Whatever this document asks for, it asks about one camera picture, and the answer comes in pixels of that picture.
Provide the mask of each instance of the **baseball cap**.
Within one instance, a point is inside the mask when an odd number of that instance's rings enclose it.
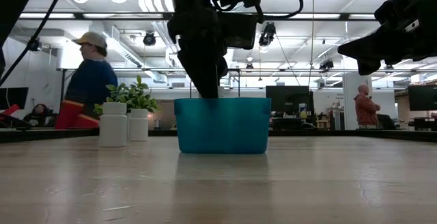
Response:
[[[102,48],[108,47],[107,41],[104,36],[93,31],[88,31],[81,38],[73,40],[73,42],[76,44],[93,44]]]

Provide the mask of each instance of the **black monitor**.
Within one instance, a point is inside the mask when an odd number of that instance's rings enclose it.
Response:
[[[411,111],[437,111],[437,85],[408,87]]]
[[[6,110],[14,104],[24,109],[28,92],[28,87],[0,88],[0,110]]]
[[[299,112],[299,104],[311,106],[308,86],[267,86],[266,97],[272,99],[272,111]]]

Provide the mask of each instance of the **green plant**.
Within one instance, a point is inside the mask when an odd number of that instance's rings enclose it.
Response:
[[[147,84],[141,82],[140,76],[137,76],[137,82],[130,85],[130,87],[125,83],[121,83],[118,87],[107,85],[107,89],[111,92],[111,97],[107,97],[107,102],[126,103],[128,111],[131,109],[147,109],[153,113],[158,110],[156,100],[150,97],[151,92],[145,94],[145,90],[149,89],[149,87]],[[102,105],[95,104],[94,112],[102,114]]]
[[[149,89],[147,84],[141,82],[141,77],[137,76],[137,82],[130,85],[126,104],[128,109],[147,109],[150,113],[158,110],[158,104],[154,98],[150,97],[152,91],[145,94],[145,90]]]

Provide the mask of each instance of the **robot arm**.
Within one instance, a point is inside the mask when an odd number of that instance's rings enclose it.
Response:
[[[287,15],[291,17],[303,9]],[[237,3],[246,8],[255,7],[258,15],[226,13]],[[181,50],[178,58],[203,98],[218,98],[218,86],[227,74],[223,56],[227,47],[250,50],[255,42],[257,23],[263,23],[261,0],[173,0],[175,14],[167,23],[174,43]]]
[[[339,46],[338,52],[356,59],[358,72],[368,75],[403,59],[421,61],[437,56],[437,0],[388,0],[376,11],[381,26],[372,34]]]

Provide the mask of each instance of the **teal plastic bin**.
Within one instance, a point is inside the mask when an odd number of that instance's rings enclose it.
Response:
[[[175,100],[179,148],[184,153],[266,152],[269,98]]]

